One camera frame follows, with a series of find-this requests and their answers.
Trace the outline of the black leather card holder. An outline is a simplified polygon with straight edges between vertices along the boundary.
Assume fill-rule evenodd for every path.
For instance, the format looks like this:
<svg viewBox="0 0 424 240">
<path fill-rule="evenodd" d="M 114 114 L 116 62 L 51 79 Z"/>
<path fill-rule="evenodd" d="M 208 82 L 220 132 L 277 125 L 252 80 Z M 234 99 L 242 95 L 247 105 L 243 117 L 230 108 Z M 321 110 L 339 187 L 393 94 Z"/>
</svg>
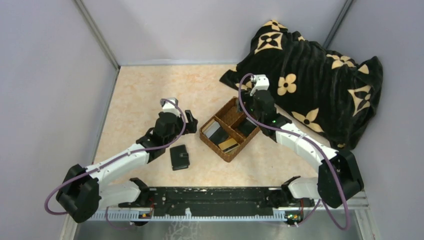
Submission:
<svg viewBox="0 0 424 240">
<path fill-rule="evenodd" d="M 170 158 L 173 171 L 187 169 L 190 166 L 189 153 L 185 144 L 171 147 Z"/>
</svg>

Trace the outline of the brown wicker divided basket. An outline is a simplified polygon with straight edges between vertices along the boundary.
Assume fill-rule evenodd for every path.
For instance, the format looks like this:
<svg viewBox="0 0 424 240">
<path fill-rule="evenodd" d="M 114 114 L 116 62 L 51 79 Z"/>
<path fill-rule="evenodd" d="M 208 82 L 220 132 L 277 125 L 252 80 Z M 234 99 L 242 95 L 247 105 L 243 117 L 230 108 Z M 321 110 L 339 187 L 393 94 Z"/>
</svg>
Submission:
<svg viewBox="0 0 424 240">
<path fill-rule="evenodd" d="M 260 132 L 260 128 L 256 126 L 256 129 L 248 137 L 245 137 L 236 129 L 241 121 L 247 118 L 245 113 L 238 111 L 238 106 L 238 98 L 234 96 L 199 128 L 199 138 L 227 163 L 231 162 Z M 239 143 L 239 147 L 229 153 L 222 152 L 218 145 L 212 143 L 210 139 L 202 133 L 202 129 L 210 121 L 218 122 L 220 124 L 220 128 L 224 129 L 229 134 L 229 138 L 233 138 Z"/>
</svg>

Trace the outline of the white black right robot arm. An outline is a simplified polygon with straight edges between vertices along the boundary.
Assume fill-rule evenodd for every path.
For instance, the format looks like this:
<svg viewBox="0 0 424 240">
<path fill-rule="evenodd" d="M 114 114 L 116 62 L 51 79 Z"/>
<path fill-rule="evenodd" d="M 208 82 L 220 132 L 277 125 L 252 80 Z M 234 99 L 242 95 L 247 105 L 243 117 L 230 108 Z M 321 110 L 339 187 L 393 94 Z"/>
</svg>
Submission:
<svg viewBox="0 0 424 240">
<path fill-rule="evenodd" d="M 282 184 L 284 198 L 320 199 L 338 208 L 364 189 L 364 182 L 354 154 L 349 150 L 327 147 L 302 132 L 289 118 L 277 112 L 271 93 L 242 90 L 238 107 L 261 132 L 277 144 L 290 148 L 308 162 L 316 177 L 294 176 Z"/>
</svg>

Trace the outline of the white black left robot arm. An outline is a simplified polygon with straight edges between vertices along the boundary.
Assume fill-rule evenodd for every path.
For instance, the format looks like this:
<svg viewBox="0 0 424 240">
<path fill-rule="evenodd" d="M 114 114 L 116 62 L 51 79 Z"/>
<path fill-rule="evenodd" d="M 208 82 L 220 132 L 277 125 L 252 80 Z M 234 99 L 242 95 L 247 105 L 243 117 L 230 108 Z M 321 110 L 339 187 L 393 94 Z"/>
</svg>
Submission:
<svg viewBox="0 0 424 240">
<path fill-rule="evenodd" d="M 57 191 L 56 201 L 76 223 L 87 221 L 99 209 L 139 204 L 147 189 L 140 179 L 112 182 L 160 157 L 178 136 L 196 133 L 199 121 L 190 110 L 184 113 L 182 117 L 178 112 L 161 111 L 155 125 L 121 153 L 87 167 L 72 166 Z"/>
</svg>

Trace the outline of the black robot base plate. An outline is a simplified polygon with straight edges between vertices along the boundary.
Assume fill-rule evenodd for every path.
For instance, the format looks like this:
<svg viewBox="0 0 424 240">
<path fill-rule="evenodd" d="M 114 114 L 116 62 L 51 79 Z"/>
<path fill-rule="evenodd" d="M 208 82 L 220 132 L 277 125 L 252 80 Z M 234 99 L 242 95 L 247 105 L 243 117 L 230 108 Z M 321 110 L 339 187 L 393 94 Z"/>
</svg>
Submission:
<svg viewBox="0 0 424 240">
<path fill-rule="evenodd" d="M 120 208 L 152 208 L 155 217 L 267 217 L 283 207 L 313 207 L 309 198 L 288 199 L 280 187 L 149 187 Z"/>
</svg>

